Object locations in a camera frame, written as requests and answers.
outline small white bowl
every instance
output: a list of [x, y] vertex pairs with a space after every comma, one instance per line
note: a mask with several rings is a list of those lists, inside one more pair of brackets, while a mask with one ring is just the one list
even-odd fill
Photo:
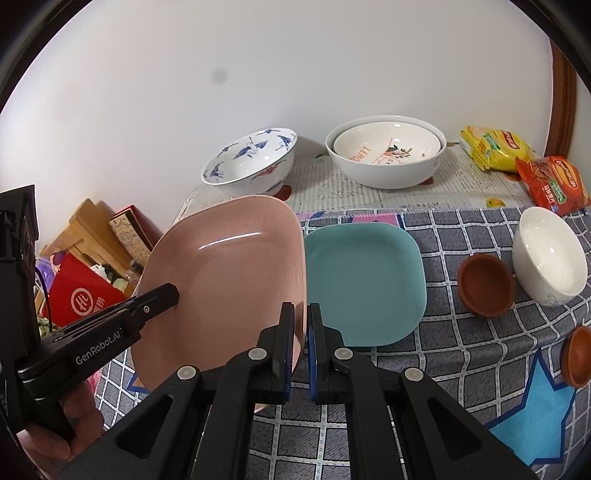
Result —
[[[401, 164], [393, 162], [391, 164], [381, 163], [380, 165], [353, 161], [336, 153], [334, 150], [335, 141], [342, 133], [354, 127], [359, 127], [360, 125], [377, 122], [396, 122], [399, 124], [405, 123], [422, 127], [437, 137], [439, 140], [439, 151], [430, 158], [425, 156], [412, 163]], [[445, 135], [443, 135], [439, 129], [427, 122], [423, 122], [422, 120], [400, 115], [367, 116], [347, 122], [330, 132], [326, 137], [325, 144], [330, 158], [332, 158], [336, 167], [349, 178], [357, 181], [361, 185], [390, 190], [412, 187], [424, 182], [429, 177], [432, 177], [439, 168], [439, 165], [441, 164], [441, 156], [447, 148]]]
[[567, 303], [587, 283], [587, 259], [571, 228], [555, 213], [528, 208], [513, 239], [513, 266], [527, 294], [541, 305]]
[[441, 150], [439, 139], [426, 128], [404, 122], [375, 122], [349, 128], [335, 140], [335, 152], [370, 165], [407, 164]]
[[201, 178], [232, 197], [275, 195], [294, 163], [297, 135], [288, 128], [268, 128], [221, 149], [205, 165]]

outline checkered tablecloth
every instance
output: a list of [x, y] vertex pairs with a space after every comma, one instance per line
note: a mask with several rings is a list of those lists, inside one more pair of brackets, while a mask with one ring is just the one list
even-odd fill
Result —
[[[354, 210], [307, 215], [301, 223], [307, 235], [326, 225], [386, 221], [399, 224], [413, 236], [427, 280], [425, 315], [403, 340], [359, 350], [383, 368], [425, 370], [480, 422], [487, 423], [520, 404], [537, 351], [541, 350], [554, 382], [561, 382], [560, 352], [565, 338], [575, 326], [591, 323], [589, 285], [567, 305], [550, 308], [532, 301], [516, 283], [515, 304], [496, 319], [475, 319], [459, 301], [456, 271], [469, 255], [496, 255], [513, 271], [511, 245], [520, 215], [514, 208], [404, 214]], [[591, 216], [577, 213], [565, 220], [589, 255]], [[304, 355], [293, 376], [290, 402], [255, 416], [248, 478], [349, 478], [344, 409], [310, 402], [307, 370]], [[103, 369], [96, 402], [106, 427], [142, 400], [143, 394], [125, 389], [133, 373], [129, 351]], [[564, 422], [564, 457], [559, 463], [534, 465], [540, 478], [559, 478], [589, 437], [589, 396], [589, 385], [577, 391]]]

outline orange snack bag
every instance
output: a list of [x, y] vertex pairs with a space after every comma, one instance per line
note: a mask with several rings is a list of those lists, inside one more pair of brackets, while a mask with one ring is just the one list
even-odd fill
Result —
[[564, 157], [527, 162], [516, 159], [517, 173], [537, 206], [563, 216], [591, 203], [577, 168]]

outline newspaper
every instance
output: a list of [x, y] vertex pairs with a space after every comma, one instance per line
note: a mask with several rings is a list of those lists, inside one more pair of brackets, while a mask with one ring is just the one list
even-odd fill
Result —
[[[480, 171], [457, 144], [443, 154], [441, 166], [428, 184], [401, 190], [363, 186], [346, 177], [327, 154], [296, 158], [285, 184], [292, 187], [286, 203], [296, 213], [353, 208], [421, 211], [448, 208], [485, 208], [492, 205], [531, 205], [520, 181], [498, 171]], [[220, 188], [202, 184], [191, 194], [175, 223], [185, 216], [229, 200]]]

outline red bag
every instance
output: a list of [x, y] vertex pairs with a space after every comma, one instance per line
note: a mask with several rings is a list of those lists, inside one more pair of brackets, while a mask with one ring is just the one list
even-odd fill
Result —
[[123, 300], [123, 292], [68, 253], [49, 291], [51, 320], [63, 327]]
[[589, 205], [589, 195], [577, 168], [564, 157], [534, 161], [515, 159], [517, 172], [538, 207], [564, 216]]

